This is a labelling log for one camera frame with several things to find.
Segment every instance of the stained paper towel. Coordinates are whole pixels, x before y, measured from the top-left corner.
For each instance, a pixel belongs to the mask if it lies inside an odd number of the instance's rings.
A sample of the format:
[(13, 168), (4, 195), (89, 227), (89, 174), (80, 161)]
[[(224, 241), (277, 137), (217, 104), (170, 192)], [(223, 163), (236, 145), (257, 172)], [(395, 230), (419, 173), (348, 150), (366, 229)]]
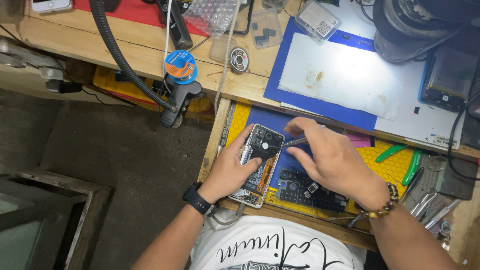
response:
[(394, 120), (406, 71), (376, 52), (295, 33), (279, 88)]

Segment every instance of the white t-shirt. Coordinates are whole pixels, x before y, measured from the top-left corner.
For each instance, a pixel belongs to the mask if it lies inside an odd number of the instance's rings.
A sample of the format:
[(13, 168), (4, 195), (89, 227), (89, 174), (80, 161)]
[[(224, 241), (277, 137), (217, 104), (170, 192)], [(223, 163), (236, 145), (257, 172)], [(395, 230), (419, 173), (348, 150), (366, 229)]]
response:
[[(234, 214), (220, 209), (216, 217), (228, 221)], [(363, 270), (365, 257), (364, 249), (297, 223), (242, 216), (229, 226), (205, 221), (190, 270)]]

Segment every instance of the clear plastic box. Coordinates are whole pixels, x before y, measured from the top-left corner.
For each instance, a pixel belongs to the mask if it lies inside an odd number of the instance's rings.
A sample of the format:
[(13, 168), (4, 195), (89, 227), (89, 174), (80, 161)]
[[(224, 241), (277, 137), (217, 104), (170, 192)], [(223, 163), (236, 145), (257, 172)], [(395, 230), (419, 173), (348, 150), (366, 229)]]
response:
[[(220, 36), (220, 38), (213, 38), (212, 46), (210, 47), (210, 51), (208, 56), (220, 63), (225, 61), (225, 48), (227, 47), (228, 37)], [(237, 46), (237, 41), (233, 38), (230, 40), (230, 47), (229, 50)]]
[(287, 5), (288, 0), (262, 0), (262, 7), (264, 9), (274, 8), (276, 13), (282, 13), (283, 9)]
[(342, 21), (315, 0), (308, 2), (295, 15), (295, 25), (322, 45), (340, 27)]
[(276, 9), (270, 8), (252, 13), (250, 32), (257, 49), (280, 45), (283, 35)]

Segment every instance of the red mat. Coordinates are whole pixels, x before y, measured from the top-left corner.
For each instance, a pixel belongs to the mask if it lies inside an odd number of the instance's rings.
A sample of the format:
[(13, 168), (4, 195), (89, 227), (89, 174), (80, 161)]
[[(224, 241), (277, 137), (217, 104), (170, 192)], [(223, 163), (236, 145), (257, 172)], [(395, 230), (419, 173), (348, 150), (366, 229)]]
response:
[[(75, 0), (73, 8), (90, 11), (88, 0)], [(129, 20), (132, 22), (142, 23), (146, 25), (154, 25), (165, 28), (161, 23), (160, 11), (156, 5), (145, 4), (140, 0), (120, 0), (117, 9), (114, 12), (106, 12), (107, 16)], [(207, 37), (208, 34), (200, 31), (198, 28), (185, 21), (188, 32), (199, 36)]]

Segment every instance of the white smartphone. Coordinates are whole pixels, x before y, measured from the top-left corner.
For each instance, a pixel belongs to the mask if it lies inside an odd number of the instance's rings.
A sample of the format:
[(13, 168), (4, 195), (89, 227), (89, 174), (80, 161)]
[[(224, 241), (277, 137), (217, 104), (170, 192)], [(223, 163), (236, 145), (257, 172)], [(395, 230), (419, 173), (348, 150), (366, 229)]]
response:
[(262, 158), (262, 164), (254, 171), (240, 189), (228, 197), (246, 205), (260, 208), (265, 199), (268, 185), (272, 179), (278, 156), (285, 137), (260, 124), (253, 126), (242, 153), (240, 164), (253, 158)]
[(72, 0), (31, 0), (32, 9), (38, 13), (69, 10)]

